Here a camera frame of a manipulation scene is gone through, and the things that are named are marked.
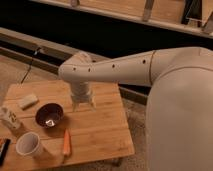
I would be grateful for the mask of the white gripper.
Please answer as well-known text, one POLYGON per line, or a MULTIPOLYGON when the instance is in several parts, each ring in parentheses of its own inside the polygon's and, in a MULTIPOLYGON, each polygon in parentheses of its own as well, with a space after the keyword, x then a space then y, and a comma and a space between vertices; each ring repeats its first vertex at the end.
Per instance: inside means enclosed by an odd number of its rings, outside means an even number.
POLYGON ((71 99, 73 111, 75 111, 80 103, 89 103, 91 108, 95 108, 95 103, 92 102, 92 90, 87 82, 71 83, 71 99))

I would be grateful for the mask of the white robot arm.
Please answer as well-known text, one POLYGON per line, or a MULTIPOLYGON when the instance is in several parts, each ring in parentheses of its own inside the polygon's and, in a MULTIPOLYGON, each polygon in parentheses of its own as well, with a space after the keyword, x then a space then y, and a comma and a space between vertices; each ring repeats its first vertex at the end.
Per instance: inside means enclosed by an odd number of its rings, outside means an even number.
POLYGON ((149 87, 148 170, 213 171, 213 50, 161 49, 95 63, 78 52, 58 75, 75 103, 89 99, 92 81, 149 87))

